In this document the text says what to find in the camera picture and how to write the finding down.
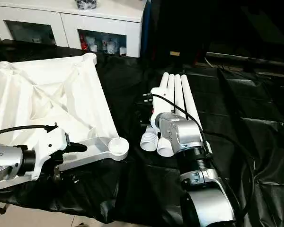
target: tile floor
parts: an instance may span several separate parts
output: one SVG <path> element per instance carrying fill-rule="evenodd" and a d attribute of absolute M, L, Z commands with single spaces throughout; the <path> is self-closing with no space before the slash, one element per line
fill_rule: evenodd
<path fill-rule="evenodd" d="M 26 209 L 10 205 L 4 215 L 0 214 L 0 227 L 75 227 L 81 223 L 89 227 L 143 227 L 123 222 L 103 224 L 92 218 Z"/>

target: table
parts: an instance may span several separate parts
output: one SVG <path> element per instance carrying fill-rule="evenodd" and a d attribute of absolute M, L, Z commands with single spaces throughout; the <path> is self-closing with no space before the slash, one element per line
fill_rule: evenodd
<path fill-rule="evenodd" d="M 3 41 L 0 61 L 30 61 L 83 54 L 67 47 Z M 97 56 L 97 71 L 120 136 L 128 139 L 128 157 L 105 159 L 62 173 L 55 184 L 46 176 L 36 182 L 0 191 L 0 202 L 27 208 L 88 216 L 148 226 L 181 226 L 177 163 L 156 152 L 145 152 L 139 142 L 139 120 L 149 109 L 142 93 L 159 84 L 164 71 L 147 60 Z M 284 78 L 234 73 L 222 69 L 184 70 L 202 126 L 239 141 L 255 162 L 255 197 L 245 226 L 284 226 Z M 242 156 L 233 144 L 208 136 L 213 157 L 244 203 L 247 174 L 240 176 Z"/>

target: white plastic tray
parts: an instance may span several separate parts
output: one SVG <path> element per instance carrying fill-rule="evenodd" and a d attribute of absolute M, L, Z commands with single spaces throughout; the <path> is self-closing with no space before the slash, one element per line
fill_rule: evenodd
<path fill-rule="evenodd" d="M 88 146 L 86 152 L 64 154 L 60 170 L 104 158 L 123 160 L 128 142 L 119 137 L 95 64 L 96 55 L 9 63 L 0 62 L 0 130 L 31 124 L 54 125 L 70 141 Z M 31 149 L 42 129 L 0 135 L 5 145 Z"/>

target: cable connector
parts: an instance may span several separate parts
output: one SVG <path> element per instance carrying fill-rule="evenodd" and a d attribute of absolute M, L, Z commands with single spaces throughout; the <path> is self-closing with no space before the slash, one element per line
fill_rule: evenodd
<path fill-rule="evenodd" d="M 145 103 L 153 101 L 151 93 L 143 94 L 142 96 Z"/>

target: electrical wire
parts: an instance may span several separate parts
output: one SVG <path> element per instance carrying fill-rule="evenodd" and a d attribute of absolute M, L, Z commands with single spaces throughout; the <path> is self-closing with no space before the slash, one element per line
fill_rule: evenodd
<path fill-rule="evenodd" d="M 199 128 L 199 131 L 200 131 L 203 143 L 204 143 L 205 151 L 209 152 L 209 148 L 207 146 L 207 142 L 206 142 L 205 135 L 204 135 L 205 132 L 202 130 L 201 126 L 199 125 L 197 120 L 192 115 L 190 115 L 186 110 L 182 109 L 181 107 L 177 106 L 175 103 L 172 103 L 171 101 L 169 101 L 168 99 L 166 99 L 166 98 L 164 98 L 162 96 L 159 96 L 157 94 L 152 94 L 152 96 L 158 97 L 158 98 L 164 100 L 165 102 L 169 103 L 170 105 L 173 105 L 179 111 L 183 112 L 186 116 L 188 116 L 192 121 L 194 121 L 197 124 L 198 128 Z M 224 139 L 230 141 L 232 144 L 236 145 L 239 148 L 239 150 L 243 153 L 243 156 L 245 157 L 245 161 L 246 161 L 246 164 L 248 166 L 248 171 L 249 171 L 249 174 L 250 174 L 249 177 L 250 177 L 251 184 L 250 184 L 250 192 L 249 192 L 249 196 L 248 196 L 246 205 L 241 210 L 241 212 L 238 214 L 238 218 L 237 218 L 237 219 L 242 219 L 243 220 L 244 216 L 247 214 L 247 212 L 248 212 L 248 210 L 249 210 L 249 208 L 251 206 L 251 202 L 252 202 L 252 199 L 254 197 L 254 188 L 255 188 L 255 179 L 254 179 L 253 170 L 252 170 L 252 167 L 251 167 L 250 163 L 248 162 L 248 160 L 246 158 L 246 156 L 250 157 L 250 154 L 248 153 L 248 151 L 241 144 L 239 144 L 238 142 L 235 142 L 234 140 L 232 140 L 231 138 L 229 138 L 229 137 L 227 137 L 225 135 L 222 135 L 222 134 L 219 134 L 219 133 L 215 133 L 215 132 L 206 132 L 206 134 L 217 136 L 217 137 L 221 137 L 221 138 L 224 138 Z M 232 196 L 234 197 L 234 199 L 238 203 L 238 206 L 240 207 L 240 202 L 239 202 L 235 192 L 233 191 L 233 189 L 229 185 L 228 181 L 223 177 L 223 175 L 221 174 L 218 166 L 215 164 L 215 162 L 213 160 L 212 160 L 212 165 L 214 166 L 214 168 L 216 169 L 218 175 L 222 179 L 223 183 L 228 187 L 229 191 L 232 193 Z"/>
<path fill-rule="evenodd" d="M 16 130 L 22 130 L 22 129 L 49 129 L 49 126 L 47 125 L 25 125 L 25 126 L 18 126 L 18 127 L 12 127 L 7 129 L 0 130 L 0 134 L 9 132 L 9 131 L 16 131 Z"/>
<path fill-rule="evenodd" d="M 205 59 L 205 61 L 207 62 L 207 64 L 208 64 L 210 67 L 215 68 L 211 63 L 209 63 L 209 61 L 207 60 L 206 57 L 204 57 L 204 59 Z"/>
<path fill-rule="evenodd" d="M 204 131 L 205 134 L 207 135 L 212 135 L 212 136 L 216 136 L 216 137 L 220 137 L 223 138 L 225 140 L 228 140 L 229 142 L 231 142 L 233 145 L 237 146 L 239 148 L 239 150 L 243 153 L 243 157 L 245 159 L 245 163 L 248 167 L 248 172 L 249 172 L 249 178 L 250 178 L 250 189 L 249 189 L 249 194 L 248 194 L 248 198 L 246 200 L 246 205 L 245 207 L 242 209 L 241 213 L 240 213 L 240 218 L 244 218 L 244 216 L 247 214 L 250 206 L 251 206 L 251 202 L 252 199 L 254 197 L 254 193 L 255 193 L 255 177 L 254 177 L 254 172 L 253 169 L 248 161 L 248 159 L 246 158 L 251 157 L 251 155 L 249 154 L 249 152 L 246 150 L 245 147 L 243 147 L 240 143 L 234 141 L 233 139 L 231 139 L 228 136 L 225 136 L 223 134 L 220 133 L 216 133 L 216 132 L 209 132 L 209 131 Z"/>

